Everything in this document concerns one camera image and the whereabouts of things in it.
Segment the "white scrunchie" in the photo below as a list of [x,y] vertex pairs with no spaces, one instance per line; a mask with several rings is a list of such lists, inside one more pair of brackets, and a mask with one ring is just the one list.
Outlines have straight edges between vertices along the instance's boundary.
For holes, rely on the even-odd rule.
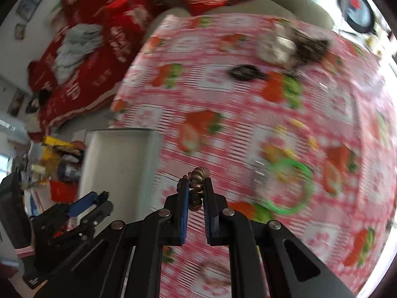
[[295,29],[290,25],[275,24],[269,33],[260,37],[257,55],[266,63],[286,69],[292,66],[297,49]]

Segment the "red bed blanket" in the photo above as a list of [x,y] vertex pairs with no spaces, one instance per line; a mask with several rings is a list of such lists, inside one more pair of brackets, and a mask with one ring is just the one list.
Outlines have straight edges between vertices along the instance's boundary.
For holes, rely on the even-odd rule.
[[164,0],[61,0],[65,24],[28,65],[28,136],[39,142],[111,102],[150,23],[167,9]]

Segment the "beige green sofa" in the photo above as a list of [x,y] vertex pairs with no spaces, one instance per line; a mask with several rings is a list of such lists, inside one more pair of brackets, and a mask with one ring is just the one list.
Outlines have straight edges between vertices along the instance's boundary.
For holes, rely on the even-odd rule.
[[[158,25],[167,15],[175,15],[179,18],[188,18],[191,15],[182,3],[182,0],[171,0],[171,8],[160,13],[153,19],[143,36],[142,43],[154,33]],[[201,15],[213,15],[222,13],[247,13],[258,15],[272,15],[286,19],[300,20],[314,26],[331,30],[334,27],[334,20],[331,15],[313,2],[312,0],[249,0],[239,2],[231,6],[223,6]]]

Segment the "pink strawberry tablecloth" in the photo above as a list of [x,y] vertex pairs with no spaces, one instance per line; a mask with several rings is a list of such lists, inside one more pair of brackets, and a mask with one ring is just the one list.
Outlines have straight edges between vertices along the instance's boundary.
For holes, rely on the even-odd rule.
[[[262,61],[259,39],[287,20],[243,13],[168,15],[125,75],[116,125],[162,135],[151,210],[198,166],[214,190],[256,221],[286,225],[354,293],[368,280],[387,238],[396,197],[395,78],[388,64],[330,30],[292,21],[327,39],[321,62],[293,74]],[[237,81],[253,65],[266,79]],[[314,192],[294,215],[263,205],[268,164],[297,160]]]

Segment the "leopard print scrunchie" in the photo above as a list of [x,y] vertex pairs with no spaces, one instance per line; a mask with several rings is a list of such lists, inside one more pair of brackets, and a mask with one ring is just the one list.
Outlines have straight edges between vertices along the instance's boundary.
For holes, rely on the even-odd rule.
[[293,32],[293,42],[296,45],[296,51],[292,57],[293,66],[300,67],[320,62],[330,47],[330,41],[327,39],[310,38],[298,29],[294,29]]

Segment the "round black mirror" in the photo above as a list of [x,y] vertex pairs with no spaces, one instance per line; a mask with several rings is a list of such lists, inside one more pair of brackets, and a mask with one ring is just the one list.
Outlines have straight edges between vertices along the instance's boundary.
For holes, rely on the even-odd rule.
[[375,16],[367,0],[337,0],[345,22],[354,31],[369,34],[373,31]]

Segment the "green plastic bangle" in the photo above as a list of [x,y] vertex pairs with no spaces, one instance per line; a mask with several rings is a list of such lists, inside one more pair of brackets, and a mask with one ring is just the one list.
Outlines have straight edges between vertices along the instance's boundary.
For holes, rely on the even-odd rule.
[[314,192],[313,173],[307,165],[290,158],[268,164],[263,205],[279,215],[294,215],[309,203]]

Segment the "black oval hair clip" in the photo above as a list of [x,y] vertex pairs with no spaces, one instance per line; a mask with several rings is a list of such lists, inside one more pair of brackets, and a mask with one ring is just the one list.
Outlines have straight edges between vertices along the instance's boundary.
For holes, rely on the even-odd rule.
[[237,81],[266,79],[267,75],[253,65],[238,65],[228,70],[228,75]]

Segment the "white jewelry tray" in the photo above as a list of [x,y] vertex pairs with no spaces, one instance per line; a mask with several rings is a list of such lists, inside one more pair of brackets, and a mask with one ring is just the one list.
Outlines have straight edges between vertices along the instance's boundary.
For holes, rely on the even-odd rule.
[[108,192],[111,218],[139,221],[150,212],[162,136],[148,128],[94,131],[85,153],[79,195]]

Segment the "grey knitted cloth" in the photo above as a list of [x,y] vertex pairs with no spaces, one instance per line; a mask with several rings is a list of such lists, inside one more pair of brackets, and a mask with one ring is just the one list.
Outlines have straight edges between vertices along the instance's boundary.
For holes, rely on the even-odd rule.
[[53,72],[57,83],[64,84],[88,55],[103,44],[102,26],[78,24],[67,31],[57,49]]

